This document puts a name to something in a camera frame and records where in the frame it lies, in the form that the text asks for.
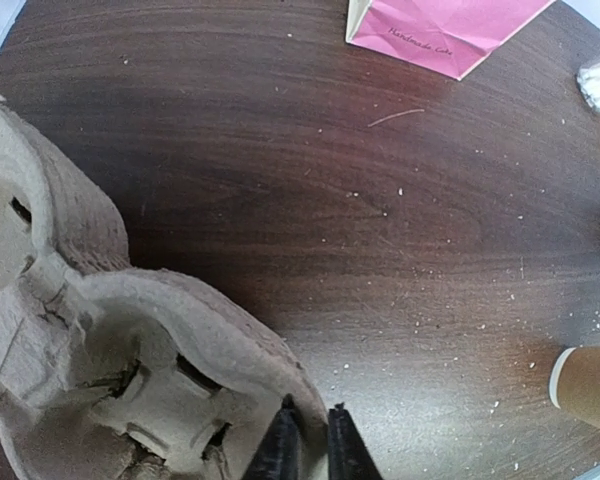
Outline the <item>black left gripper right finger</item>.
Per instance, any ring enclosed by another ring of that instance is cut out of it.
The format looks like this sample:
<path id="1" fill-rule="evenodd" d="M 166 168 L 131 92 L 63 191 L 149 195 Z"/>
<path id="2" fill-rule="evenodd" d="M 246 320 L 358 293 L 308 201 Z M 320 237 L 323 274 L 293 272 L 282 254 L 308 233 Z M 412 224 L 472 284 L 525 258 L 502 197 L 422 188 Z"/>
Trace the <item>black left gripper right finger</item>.
<path id="1" fill-rule="evenodd" d="M 329 480 L 382 480 L 343 403 L 328 412 L 327 449 Z"/>

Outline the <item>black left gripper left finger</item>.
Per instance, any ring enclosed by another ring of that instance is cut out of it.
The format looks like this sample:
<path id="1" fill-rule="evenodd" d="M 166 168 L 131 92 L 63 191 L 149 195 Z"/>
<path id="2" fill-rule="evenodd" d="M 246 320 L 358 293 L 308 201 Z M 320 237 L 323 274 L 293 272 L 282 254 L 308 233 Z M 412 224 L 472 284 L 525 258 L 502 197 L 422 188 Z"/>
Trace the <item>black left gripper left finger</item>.
<path id="1" fill-rule="evenodd" d="M 298 409 L 287 394 L 247 466 L 243 480 L 297 480 L 299 474 Z"/>

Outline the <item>single pulp cup carrier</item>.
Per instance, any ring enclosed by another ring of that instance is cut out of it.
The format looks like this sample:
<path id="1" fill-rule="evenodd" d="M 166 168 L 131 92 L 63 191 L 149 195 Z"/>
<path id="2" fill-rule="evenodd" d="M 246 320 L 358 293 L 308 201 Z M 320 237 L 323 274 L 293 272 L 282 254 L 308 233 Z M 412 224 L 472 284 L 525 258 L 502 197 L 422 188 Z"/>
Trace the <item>single pulp cup carrier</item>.
<path id="1" fill-rule="evenodd" d="M 238 479 L 286 398 L 296 476 L 326 409 L 268 327 L 129 259 L 112 200 L 0 95 L 0 442 L 20 479 Z"/>

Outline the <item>single brown paper cup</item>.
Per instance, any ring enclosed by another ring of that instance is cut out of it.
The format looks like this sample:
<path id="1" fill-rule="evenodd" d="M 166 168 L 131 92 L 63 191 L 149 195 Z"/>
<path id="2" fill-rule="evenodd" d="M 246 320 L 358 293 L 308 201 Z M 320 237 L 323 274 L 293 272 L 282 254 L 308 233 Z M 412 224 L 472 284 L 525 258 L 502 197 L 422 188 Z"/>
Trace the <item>single brown paper cup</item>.
<path id="1" fill-rule="evenodd" d="M 552 404 L 600 430 L 600 346 L 565 349 L 548 384 Z"/>

